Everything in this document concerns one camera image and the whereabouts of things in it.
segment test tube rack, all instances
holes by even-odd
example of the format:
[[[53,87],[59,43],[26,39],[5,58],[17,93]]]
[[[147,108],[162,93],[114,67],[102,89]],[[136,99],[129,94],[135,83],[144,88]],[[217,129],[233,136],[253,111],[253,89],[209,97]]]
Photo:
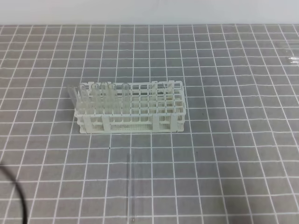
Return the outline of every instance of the test tube rack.
[[[112,86],[108,92],[101,86]],[[81,83],[69,87],[80,133],[182,132],[186,115],[181,81]]]

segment glass test tube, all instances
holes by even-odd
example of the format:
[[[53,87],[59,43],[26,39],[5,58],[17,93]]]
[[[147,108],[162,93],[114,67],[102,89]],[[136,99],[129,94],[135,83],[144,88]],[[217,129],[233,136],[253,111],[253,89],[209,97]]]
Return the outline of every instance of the glass test tube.
[[[122,113],[130,114],[130,85],[124,83],[121,86],[122,90]]]
[[[71,97],[71,101],[73,102],[74,107],[77,110],[77,113],[78,114],[84,114],[85,113],[84,104],[83,104],[81,98],[79,97],[79,95],[77,93],[76,87],[68,86],[67,91],[68,91],[68,93]]]
[[[101,98],[101,92],[97,83],[92,84],[93,103],[96,114],[103,113],[103,103]]]
[[[110,99],[112,102],[113,114],[120,114],[121,108],[119,105],[119,100],[117,96],[117,89],[115,83],[109,84]]]
[[[79,86],[79,90],[80,90],[81,100],[84,104],[86,113],[93,114],[93,108],[86,90],[86,86],[81,83]]]
[[[105,114],[112,114],[108,82],[101,83]]]

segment white grid line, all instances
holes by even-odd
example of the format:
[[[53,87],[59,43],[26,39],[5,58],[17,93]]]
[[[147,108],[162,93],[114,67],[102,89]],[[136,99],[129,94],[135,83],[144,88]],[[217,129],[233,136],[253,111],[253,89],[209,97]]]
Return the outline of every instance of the white grid line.
[[[208,120],[208,123],[209,123],[209,129],[212,130],[211,129],[211,122],[210,122],[210,118],[209,118],[209,113],[208,113],[208,107],[207,107],[207,104],[206,104],[206,97],[205,97],[205,91],[204,91],[204,89],[203,89],[203,94],[204,94],[204,99],[205,99],[206,115],[207,115],[207,120]],[[229,221],[228,221],[228,211],[227,211],[227,208],[226,208],[226,205],[225,205],[225,199],[223,197],[223,195],[224,195],[223,194],[223,187],[222,187],[222,183],[221,183],[221,180],[220,180],[220,172],[219,172],[219,166],[218,166],[218,161],[217,161],[217,156],[216,156],[216,151],[215,151],[214,139],[213,139],[212,132],[210,134],[211,134],[211,140],[212,140],[212,145],[213,145],[213,153],[214,153],[214,158],[215,158],[216,167],[217,167],[217,174],[218,174],[218,177],[216,179],[219,180],[221,194],[222,194],[222,202],[223,202],[225,216],[226,216],[226,222],[227,222],[227,224],[229,224]]]
[[[242,95],[242,94],[241,94],[240,87],[239,87],[239,82],[238,82],[238,79],[237,79],[237,78],[236,78],[236,82],[237,82],[237,86],[238,86],[239,93],[240,93],[240,95]],[[254,135],[253,135],[253,132],[252,132],[251,124],[250,124],[250,121],[249,121],[249,118],[248,118],[248,114],[247,114],[247,112],[246,112],[246,108],[245,108],[245,104],[244,104],[243,99],[242,99],[242,104],[243,104],[243,108],[244,108],[244,111],[245,111],[246,119],[248,120],[247,122],[248,122],[248,125],[249,125],[249,128],[250,128],[250,132],[251,132],[252,140],[253,140],[253,143],[254,143],[254,147],[256,148],[256,154],[257,154],[257,157],[258,157],[260,166],[261,166],[261,170],[262,170],[262,173],[263,173],[263,177],[266,177],[266,175],[265,175],[265,171],[264,171],[263,166],[262,166],[261,158],[260,158],[259,152],[258,152],[258,150],[257,150],[256,140],[255,140]],[[270,190],[269,190],[269,186],[268,186],[268,182],[267,182],[267,181],[265,181],[265,185],[266,185],[268,194],[270,195],[271,193],[270,193]],[[245,186],[245,184],[244,184],[244,180],[243,180],[243,187],[244,187],[244,190],[245,190],[245,192],[246,192],[246,186]],[[273,209],[273,211],[274,211],[274,213],[275,213],[275,219],[276,219],[276,222],[277,222],[277,224],[279,224],[279,221],[278,221],[278,218],[277,218],[277,214],[276,214],[275,207],[274,207],[273,200],[272,200],[271,196],[269,197],[269,199],[270,199],[270,201],[271,201],[272,209]]]
[[[13,121],[13,124],[11,125],[11,127],[10,127],[9,134],[12,132],[12,129],[13,129],[14,122],[15,122],[15,120],[16,120],[16,117],[17,117],[17,114],[15,114],[15,116],[14,116],[14,121]],[[6,146],[7,146],[7,143],[8,143],[8,139],[9,139],[9,138],[6,139],[6,142],[5,142],[5,145],[4,145],[4,151],[3,151],[2,155],[1,155],[0,161],[2,161],[2,159],[3,159],[4,153],[5,153],[5,149],[6,149]],[[24,149],[23,154],[22,154],[21,164],[22,164],[23,159],[24,159],[24,155],[25,155],[25,152],[26,152],[26,147],[27,147],[28,141],[29,141],[29,137],[27,138],[26,146],[25,146],[25,149]],[[21,166],[19,166],[19,168],[18,168],[18,171],[17,171],[17,174],[16,174],[16,179],[18,179],[19,174],[20,174],[20,171],[21,171]],[[12,191],[11,191],[10,198],[13,197],[13,195],[14,195],[14,190],[15,190],[15,186],[13,187],[13,189],[12,189]],[[6,208],[6,210],[5,210],[4,220],[3,220],[3,222],[2,222],[3,224],[5,223],[5,218],[7,218],[7,216],[8,216],[8,211],[9,211],[10,205],[11,205],[11,201],[9,201],[8,204],[7,204],[7,208]]]
[[[190,132],[192,133],[192,128],[191,128],[191,122],[189,121],[189,128],[190,128]],[[195,157],[195,151],[194,151],[194,145],[193,145],[193,137],[192,137],[192,134],[191,134],[191,144],[192,144],[192,152],[193,152],[193,159],[194,159],[194,169],[195,169],[195,177],[196,179],[198,178],[198,173],[197,173],[197,167],[196,167],[196,157]],[[198,192],[198,197],[199,197],[199,208],[200,208],[200,213],[203,214],[203,210],[202,210],[202,203],[201,203],[201,198],[200,198],[200,190],[199,190],[199,182],[196,181],[196,185],[197,185],[197,192]],[[203,216],[201,217],[201,222],[202,224],[204,224],[204,218]]]
[[[220,78],[219,78],[218,70],[216,70],[216,73],[217,73],[218,81],[220,83]],[[226,109],[226,104],[225,104],[225,101],[224,101],[222,88],[221,88],[221,95],[222,95],[222,99],[223,99],[223,103],[224,103],[226,117],[228,118],[228,111]],[[229,130],[230,130],[230,135],[231,135],[231,138],[232,138],[232,141],[233,141],[233,147],[235,149],[235,155],[236,155],[236,158],[237,158],[237,161],[238,161],[238,167],[239,167],[240,175],[241,175],[241,178],[242,178],[242,184],[243,184],[243,188],[244,188],[244,192],[245,192],[245,196],[246,196],[247,206],[248,206],[248,209],[249,209],[249,213],[251,214],[252,213],[251,212],[251,207],[250,207],[248,196],[247,196],[247,190],[245,188],[245,183],[244,183],[244,179],[243,179],[243,173],[242,173],[242,170],[241,170],[241,166],[240,166],[240,162],[239,162],[239,156],[238,156],[238,153],[237,153],[237,150],[236,150],[235,139],[234,139],[234,136],[232,134],[232,128],[231,128],[230,122],[228,123],[228,126],[229,126]],[[251,219],[251,223],[253,224],[253,217],[252,217],[252,215],[250,215],[250,219]]]
[[[271,131],[272,131],[272,137],[273,137],[273,139],[274,139],[274,142],[275,142],[275,145],[276,145],[276,147],[277,147],[277,152],[278,152],[278,155],[279,155],[279,157],[280,157],[281,164],[282,164],[282,166],[283,166],[283,169],[284,169],[285,175],[286,175],[286,177],[287,177],[288,184],[289,184],[289,186],[290,186],[290,188],[291,188],[291,190],[292,190],[292,193],[293,193],[293,195],[294,195],[294,191],[293,191],[293,188],[292,188],[291,182],[290,182],[290,180],[289,180],[289,176],[288,176],[288,174],[287,174],[287,172],[286,172],[285,165],[284,165],[284,163],[282,162],[282,157],[281,157],[281,154],[280,154],[280,151],[279,151],[279,148],[278,148],[278,145],[277,145],[277,142],[276,142],[276,139],[275,139],[275,136],[274,136],[273,130],[272,130],[271,126],[270,126],[269,119],[268,119],[268,115],[267,115],[267,113],[266,113],[266,110],[265,110],[264,106],[263,106],[263,111],[264,111],[264,113],[265,113],[265,116],[266,116],[266,118],[267,118],[268,125],[269,125],[269,127],[270,127],[270,129],[271,129]],[[298,207],[298,203],[297,203],[297,200],[296,200],[296,197],[295,197],[295,195],[294,195],[294,200],[295,200],[295,202],[296,202],[296,205],[297,205],[297,207]]]
[[[271,75],[269,75],[269,78],[270,78],[271,83],[272,83],[272,85],[273,85],[273,87],[274,87],[274,83],[273,83],[273,80],[272,80],[272,78],[271,78]],[[274,91],[275,91],[275,94],[276,94],[277,97],[278,97],[279,95],[277,94],[276,88],[274,88]],[[278,101],[279,101],[279,104],[280,104],[280,106],[281,106],[281,108],[282,108],[282,112],[283,112],[283,114],[284,114],[284,117],[285,117],[285,119],[286,119],[286,122],[287,122],[289,128],[291,129],[291,126],[290,126],[289,121],[288,121],[288,119],[287,119],[287,116],[286,116],[286,114],[285,114],[284,107],[283,107],[283,105],[282,105],[282,103],[281,103],[279,97],[278,97]],[[295,144],[296,144],[296,146],[297,146],[297,149],[298,149],[298,144],[297,144],[296,138],[295,138],[295,136],[294,136],[294,133],[292,132],[291,135],[292,135],[293,140],[294,140],[294,142],[295,142]],[[286,169],[285,169],[285,164],[284,164],[283,162],[281,162],[281,163],[282,163],[282,166],[283,166],[283,168],[284,168],[284,171],[285,171],[286,176],[288,176],[288,173],[287,173],[287,171],[286,171]],[[288,179],[288,182],[289,182],[290,188],[291,188],[291,190],[292,190],[292,193],[294,193],[293,188],[292,188],[292,185],[291,185],[289,179]],[[294,200],[295,200],[295,203],[296,203],[296,205],[297,205],[297,210],[299,211],[299,204],[298,204],[298,201],[297,201],[297,198],[295,197],[295,195],[294,195]]]
[[[51,126],[51,131],[50,133],[52,132],[53,130],[53,126],[54,126],[54,123],[52,124]],[[64,178],[64,171],[65,171],[65,166],[66,166],[66,160],[67,160],[67,156],[68,156],[68,152],[69,152],[69,146],[70,146],[70,142],[71,142],[71,136],[69,136],[69,141],[68,141],[68,146],[67,146],[67,150],[66,150],[66,154],[65,154],[65,159],[64,159],[64,166],[63,166],[63,169],[62,169],[62,174],[61,174],[61,182],[59,184],[59,190],[58,190],[58,198],[60,197],[60,194],[61,194],[61,188],[62,188],[62,180]],[[47,148],[49,147],[49,143],[50,143],[50,136],[49,136],[49,140],[48,140],[48,143],[47,143]],[[59,204],[59,199],[56,201],[56,205],[55,205],[55,211],[54,211],[54,217],[53,217],[53,224],[55,223],[55,219],[56,219],[56,216],[57,216],[57,210],[58,210],[58,204]]]

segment grid mat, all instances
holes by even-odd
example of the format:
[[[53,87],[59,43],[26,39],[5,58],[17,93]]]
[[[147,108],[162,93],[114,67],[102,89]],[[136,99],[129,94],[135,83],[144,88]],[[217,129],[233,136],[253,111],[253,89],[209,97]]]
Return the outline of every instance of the grid mat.
[[[30,224],[299,223],[297,25],[0,26],[0,161]],[[66,86],[182,81],[185,131],[79,133]],[[20,223],[0,175],[0,223]]]

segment plastic test tube rack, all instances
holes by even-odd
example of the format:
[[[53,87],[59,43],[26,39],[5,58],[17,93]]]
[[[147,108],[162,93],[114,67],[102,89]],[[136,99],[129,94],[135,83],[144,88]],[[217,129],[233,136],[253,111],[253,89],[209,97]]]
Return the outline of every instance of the plastic test tube rack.
[[[186,105],[180,81],[81,83],[68,87],[81,133],[180,132]]]

